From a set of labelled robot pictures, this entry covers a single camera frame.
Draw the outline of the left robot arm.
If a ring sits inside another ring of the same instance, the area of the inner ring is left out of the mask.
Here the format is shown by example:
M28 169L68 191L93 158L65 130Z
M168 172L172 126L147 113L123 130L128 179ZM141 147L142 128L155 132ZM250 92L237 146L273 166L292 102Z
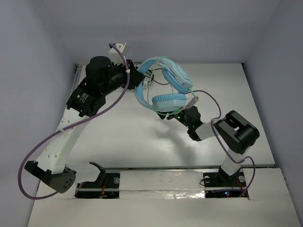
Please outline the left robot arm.
M126 64L113 63L108 57L93 57L85 67L86 76L75 88L66 103L62 121L49 144L35 161L24 168L55 193L65 193L74 184L76 171L66 166L69 154L84 128L100 108L106 96L119 88L132 89L145 78L131 60Z

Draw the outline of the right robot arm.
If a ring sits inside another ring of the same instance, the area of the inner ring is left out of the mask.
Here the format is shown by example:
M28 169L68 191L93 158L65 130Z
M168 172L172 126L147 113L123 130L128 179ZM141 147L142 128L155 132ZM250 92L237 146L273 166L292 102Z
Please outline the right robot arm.
M205 183L207 187L231 187L238 179L247 150L254 145L260 133L235 110L229 111L223 118L212 119L210 122L202 122L200 118L201 114L195 106L166 117L167 120L175 119L187 127L187 134L194 141L215 137L220 145L225 142L228 147L224 148L225 160L219 170L211 173Z

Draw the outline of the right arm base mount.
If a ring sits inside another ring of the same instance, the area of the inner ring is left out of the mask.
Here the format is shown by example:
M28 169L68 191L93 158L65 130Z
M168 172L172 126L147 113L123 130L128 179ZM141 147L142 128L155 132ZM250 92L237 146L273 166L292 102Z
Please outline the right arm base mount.
M248 198L246 179L243 172L233 178L224 178L219 172L203 173L199 184L205 189L206 198Z

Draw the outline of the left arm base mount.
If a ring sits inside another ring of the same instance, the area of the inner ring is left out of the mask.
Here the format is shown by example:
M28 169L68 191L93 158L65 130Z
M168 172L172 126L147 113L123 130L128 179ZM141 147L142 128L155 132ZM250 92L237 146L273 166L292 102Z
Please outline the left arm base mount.
M95 181L77 184L75 198L77 199L119 199L120 173L107 173L98 163L90 162L99 170Z

